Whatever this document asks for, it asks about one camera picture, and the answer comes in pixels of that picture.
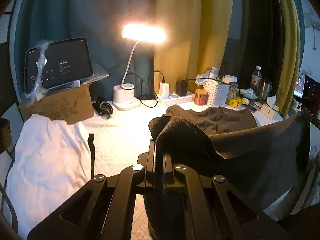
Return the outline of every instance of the white charger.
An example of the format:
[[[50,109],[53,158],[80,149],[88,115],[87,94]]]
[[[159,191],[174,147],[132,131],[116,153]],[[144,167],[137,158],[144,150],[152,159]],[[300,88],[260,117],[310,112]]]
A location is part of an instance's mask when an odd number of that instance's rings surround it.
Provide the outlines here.
[[[169,98],[169,84],[166,83],[164,79],[160,83],[159,95],[161,95],[164,99]]]

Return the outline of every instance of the black charger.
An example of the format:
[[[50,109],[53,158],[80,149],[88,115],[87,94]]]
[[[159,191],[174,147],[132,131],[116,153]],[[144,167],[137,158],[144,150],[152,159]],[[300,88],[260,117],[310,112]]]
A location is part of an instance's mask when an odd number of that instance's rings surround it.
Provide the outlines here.
[[[97,101],[92,103],[92,106],[97,111],[97,113],[102,117],[105,116],[106,119],[109,119],[110,117],[112,117],[113,108],[105,98],[97,97]]]
[[[180,97],[187,95],[188,82],[185,80],[178,80],[176,83],[176,94]]]

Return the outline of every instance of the metal screw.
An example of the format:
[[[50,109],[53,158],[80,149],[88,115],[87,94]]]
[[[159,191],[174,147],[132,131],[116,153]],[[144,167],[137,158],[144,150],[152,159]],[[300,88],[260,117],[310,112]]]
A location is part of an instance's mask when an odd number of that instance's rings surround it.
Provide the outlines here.
[[[141,171],[143,169],[143,166],[140,163],[137,163],[137,164],[132,166],[132,169],[134,171]]]
[[[215,175],[213,178],[216,182],[219,182],[219,183],[222,183],[226,180],[222,175]]]
[[[97,174],[93,177],[95,182],[101,182],[104,180],[104,175],[103,174]]]
[[[182,165],[182,164],[179,164],[176,166],[176,170],[177,171],[183,171],[183,170],[186,170],[187,167],[185,165]]]

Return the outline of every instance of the cardboard box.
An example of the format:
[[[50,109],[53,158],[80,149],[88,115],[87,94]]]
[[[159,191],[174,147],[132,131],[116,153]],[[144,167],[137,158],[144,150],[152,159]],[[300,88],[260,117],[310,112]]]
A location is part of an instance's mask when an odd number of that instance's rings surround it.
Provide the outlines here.
[[[65,120],[67,124],[74,124],[94,115],[89,85],[49,95],[30,107],[20,104],[19,109],[24,121],[32,114],[39,114],[51,120]]]

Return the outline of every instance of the desk lamp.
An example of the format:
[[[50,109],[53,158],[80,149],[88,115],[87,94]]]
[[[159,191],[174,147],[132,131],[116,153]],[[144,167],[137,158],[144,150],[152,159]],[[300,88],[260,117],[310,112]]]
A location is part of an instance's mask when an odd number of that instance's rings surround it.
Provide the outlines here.
[[[151,27],[144,24],[128,23],[124,27],[121,36],[123,38],[136,40],[136,43],[134,44],[129,57],[128,65],[125,70],[122,83],[121,85],[113,87],[113,104],[119,110],[125,111],[138,107],[140,105],[140,100],[134,97],[134,85],[130,83],[124,84],[124,79],[127,75],[135,47],[140,41],[147,41],[155,44],[162,43],[166,39],[166,34],[164,30],[160,28]]]

